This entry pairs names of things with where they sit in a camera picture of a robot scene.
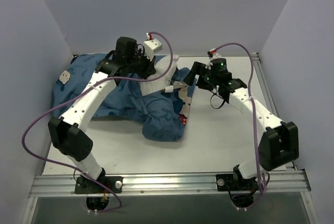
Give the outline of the white pillow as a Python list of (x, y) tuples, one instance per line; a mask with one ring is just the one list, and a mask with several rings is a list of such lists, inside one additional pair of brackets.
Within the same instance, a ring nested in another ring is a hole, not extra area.
[[(174, 86), (172, 85), (172, 77), (176, 72), (178, 59), (179, 59), (178, 55), (173, 55), (171, 68), (161, 78), (150, 82), (139, 83), (142, 96), (150, 95), (157, 91), (165, 91), (167, 93), (171, 93), (174, 90)], [(168, 68), (169, 64), (170, 64), (169, 55), (159, 56), (154, 64), (156, 73), (150, 75), (148, 79), (154, 79), (163, 74)]]

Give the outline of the blue cartoon print pillowcase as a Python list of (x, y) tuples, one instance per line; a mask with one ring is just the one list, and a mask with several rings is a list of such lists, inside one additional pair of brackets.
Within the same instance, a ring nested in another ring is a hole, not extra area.
[[(81, 94), (104, 53), (74, 57), (53, 89), (56, 107)], [(94, 117), (119, 116), (143, 124), (146, 139), (174, 142), (182, 138), (190, 111), (195, 85), (171, 93), (148, 88), (147, 82), (122, 80), (105, 98)]]

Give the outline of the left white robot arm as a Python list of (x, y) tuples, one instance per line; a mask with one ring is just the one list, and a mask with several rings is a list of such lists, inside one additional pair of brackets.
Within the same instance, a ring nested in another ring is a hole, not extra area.
[(155, 54), (162, 49), (162, 43), (148, 36), (142, 48), (138, 46), (133, 38), (118, 38), (116, 48), (98, 62), (81, 97), (59, 118), (53, 117), (48, 122), (53, 146), (87, 177), (86, 185), (93, 192), (104, 189), (105, 178), (91, 152), (93, 141), (86, 130), (101, 103), (120, 83), (120, 77), (137, 74), (148, 78), (155, 74)]

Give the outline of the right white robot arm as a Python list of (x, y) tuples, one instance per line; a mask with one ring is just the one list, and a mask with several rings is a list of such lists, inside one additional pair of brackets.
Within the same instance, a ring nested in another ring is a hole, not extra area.
[(231, 178), (236, 188), (243, 189), (252, 178), (299, 157), (298, 127), (293, 122), (284, 122), (254, 98), (246, 83), (232, 77), (225, 58), (217, 58), (209, 64), (194, 62), (184, 82), (218, 95), (223, 102), (239, 110), (252, 124), (255, 135), (261, 137), (254, 140), (255, 159), (233, 169)]

